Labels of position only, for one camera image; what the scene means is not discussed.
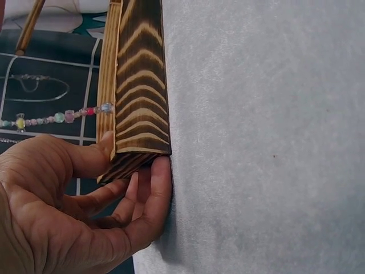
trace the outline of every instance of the wooden stick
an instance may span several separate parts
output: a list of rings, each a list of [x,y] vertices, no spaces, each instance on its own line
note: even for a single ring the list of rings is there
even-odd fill
[[[40,12],[42,11],[45,1],[46,0],[35,0],[33,8],[30,11],[27,21],[23,27],[21,36],[19,37],[15,54],[24,55],[29,45],[31,35],[33,33],[35,24],[37,23],[37,19],[40,15]]]
[[[115,155],[101,183],[170,155],[160,0],[123,0],[115,90]]]

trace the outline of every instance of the red bead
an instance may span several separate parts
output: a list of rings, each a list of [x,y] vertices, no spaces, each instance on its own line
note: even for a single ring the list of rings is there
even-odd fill
[[[94,108],[87,108],[86,109],[86,115],[91,116],[94,115]]]

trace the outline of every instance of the pink bead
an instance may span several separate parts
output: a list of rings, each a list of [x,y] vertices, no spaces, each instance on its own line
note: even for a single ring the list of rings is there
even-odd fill
[[[94,109],[93,109],[93,108],[87,108],[87,109],[86,109],[86,114],[87,114],[88,116],[92,116],[92,115],[94,115]]]
[[[53,116],[49,116],[47,118],[47,120],[48,120],[49,123],[54,123],[55,122],[55,118]]]
[[[67,124],[73,123],[75,120],[75,112],[73,110],[66,110],[64,112],[64,121]]]

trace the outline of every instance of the yellow bead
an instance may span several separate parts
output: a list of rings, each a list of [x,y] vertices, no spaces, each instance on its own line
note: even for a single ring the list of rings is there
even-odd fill
[[[18,130],[22,131],[25,128],[25,120],[23,118],[18,118],[15,124],[18,127]]]

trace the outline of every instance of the white grid line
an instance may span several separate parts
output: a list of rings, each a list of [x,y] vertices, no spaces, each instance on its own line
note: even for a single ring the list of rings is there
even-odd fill
[[[87,107],[87,102],[89,100],[93,63],[94,63],[95,53],[96,53],[96,50],[98,49],[99,43],[100,43],[100,39],[97,39],[95,44],[94,44],[94,48],[92,49],[92,53],[91,53],[91,63],[90,63],[90,66],[89,66],[89,74],[88,74],[88,77],[87,77],[87,84],[86,84],[86,91],[85,91],[85,98],[84,98],[84,108]],[[82,117],[82,122],[81,122],[81,130],[80,130],[80,146],[84,145],[85,123],[86,123],[86,117],[83,116]],[[81,191],[81,180],[78,178],[77,181],[76,181],[76,195],[77,196],[80,195],[80,191]]]
[[[0,133],[3,134],[11,134],[11,135],[24,135],[24,136],[30,136],[30,137],[35,137],[38,135],[42,135],[44,133],[40,133],[40,132],[29,132],[29,131],[25,131],[23,133],[18,133],[14,130],[4,130],[4,129],[0,129]],[[76,140],[76,141],[80,141],[80,136],[70,136],[70,135],[59,135],[59,134],[50,134],[52,136],[55,136],[59,139],[64,139],[64,140]],[[83,138],[84,141],[86,142],[96,142],[96,138]]]
[[[44,58],[38,58],[38,57],[30,57],[30,56],[17,56],[15,54],[10,53],[0,53],[0,55],[3,56],[9,56],[9,57],[16,57],[19,59],[28,59],[28,60],[34,60],[34,61],[43,61],[48,63],[56,63],[56,64],[62,64],[62,65],[69,65],[69,66],[75,66],[75,67],[92,67],[93,69],[99,69],[100,66],[95,66],[94,62],[91,62],[91,64],[82,64],[82,63],[74,63],[74,62],[66,62],[66,61],[58,61],[58,60],[52,60],[52,59],[44,59]]]
[[[81,193],[81,179],[76,179],[76,196],[80,196]]]
[[[4,104],[5,104],[5,97],[6,97],[6,89],[7,89],[7,81],[9,80],[9,74],[11,67],[14,63],[14,61],[17,59],[17,56],[13,56],[13,58],[10,60],[9,65],[7,66],[5,80],[4,80],[4,87],[2,90],[2,98],[1,98],[1,105],[0,105],[0,119],[2,119],[2,113],[4,111]]]

